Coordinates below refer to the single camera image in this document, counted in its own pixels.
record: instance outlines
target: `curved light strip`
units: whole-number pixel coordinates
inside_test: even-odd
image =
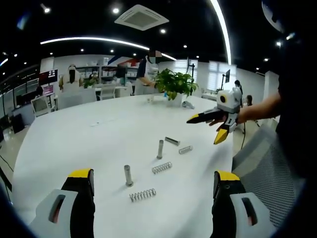
[[[5,64],[7,61],[8,61],[8,59],[5,59],[4,61],[2,61],[2,62],[0,63],[0,67],[1,67],[3,64]]]
[[[118,44],[123,44],[123,45],[128,45],[128,46],[133,46],[136,48],[140,48],[146,51],[149,51],[150,48],[137,45],[134,43],[130,43],[127,41],[119,41],[119,40],[114,40],[114,39],[109,39],[109,38],[99,38],[99,37],[67,37],[67,38],[59,38],[59,39],[54,39],[54,40],[49,40],[49,41],[43,41],[41,42],[41,45],[48,44],[48,43],[53,43],[53,42],[58,42],[58,41],[74,41],[74,40],[90,40],[90,41],[107,41],[107,42],[114,42]],[[169,58],[171,60],[176,60],[175,58],[168,56],[166,54],[162,54],[164,57]]]
[[[227,58],[228,58],[228,64],[231,65],[231,50],[230,50],[230,42],[229,42],[229,35],[228,35],[228,30],[226,27],[226,23],[224,21],[224,17],[220,8],[220,5],[218,3],[217,0],[210,0],[214,10],[216,11],[218,20],[220,22],[221,25],[221,29],[222,29],[222,33],[223,33],[223,37],[224,37],[224,42],[226,44],[226,50],[227,50]]]

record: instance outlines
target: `coil spring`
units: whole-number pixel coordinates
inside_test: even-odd
[[[163,165],[159,165],[159,166],[156,166],[156,167],[153,167],[152,168],[152,172],[154,173],[154,174],[157,174],[157,173],[159,173],[159,172],[162,172],[162,171],[164,171],[164,170],[167,170],[167,169],[170,169],[170,168],[172,168],[172,163],[171,162],[168,162],[168,163],[165,163],[165,164],[163,164]]]
[[[149,197],[154,197],[157,194],[154,188],[148,189],[142,192],[132,193],[130,194],[130,199],[132,202],[136,202],[139,200],[143,200]]]
[[[194,148],[190,145],[190,146],[187,146],[185,148],[182,148],[180,149],[178,152],[182,155],[182,154],[185,154],[189,151],[192,151]]]

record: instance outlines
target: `black ceiling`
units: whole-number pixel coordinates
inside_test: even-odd
[[[276,71],[279,48],[275,45],[281,37],[266,21],[261,0],[218,0],[226,20],[231,46],[232,63],[240,68],[261,72]],[[51,8],[44,14],[41,4]],[[210,0],[42,0],[6,1],[7,12],[2,16],[0,39],[0,62],[9,61],[0,68],[0,81],[24,67],[37,64],[42,58],[80,54],[110,54],[131,57],[137,53],[142,57],[146,52],[133,47],[93,41],[69,41],[40,45],[41,41],[61,37],[96,36],[124,40],[158,50],[177,59],[187,56],[201,61],[226,62],[226,51],[221,27]],[[163,15],[169,22],[139,31],[115,24],[119,15],[112,13],[118,7],[123,13],[136,4],[148,7]],[[18,22],[23,17],[24,27]],[[159,30],[164,28],[166,34]]]

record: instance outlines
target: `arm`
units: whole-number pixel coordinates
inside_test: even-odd
[[[276,93],[259,104],[242,108],[238,116],[238,123],[276,117],[280,115],[280,104],[281,96]]]
[[[63,77],[60,78],[58,85],[59,85],[59,89],[60,89],[60,90],[63,90],[63,85],[64,85],[64,83],[63,83]]]
[[[144,84],[147,84],[151,87],[155,87],[155,83],[152,82],[152,81],[149,81],[146,77],[141,77],[141,78],[138,78],[142,83]]]
[[[83,86],[83,77],[80,76],[79,78],[79,87]]]

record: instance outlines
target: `metal cylinder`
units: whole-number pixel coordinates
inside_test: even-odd
[[[158,144],[158,156],[157,156],[157,159],[158,159],[158,160],[160,160],[161,158],[163,158],[163,155],[162,155],[163,145],[164,145],[164,141],[163,141],[163,140],[159,140],[159,144]]]
[[[127,180],[125,185],[127,185],[128,187],[132,187],[133,181],[132,181],[132,178],[131,178],[131,171],[130,171],[130,166],[129,165],[125,165],[124,166],[124,173],[125,173],[125,179]]]
[[[169,138],[169,137],[165,137],[165,140],[168,141],[169,143],[176,145],[176,146],[179,146],[179,144],[180,144],[180,141],[174,140],[174,139]]]

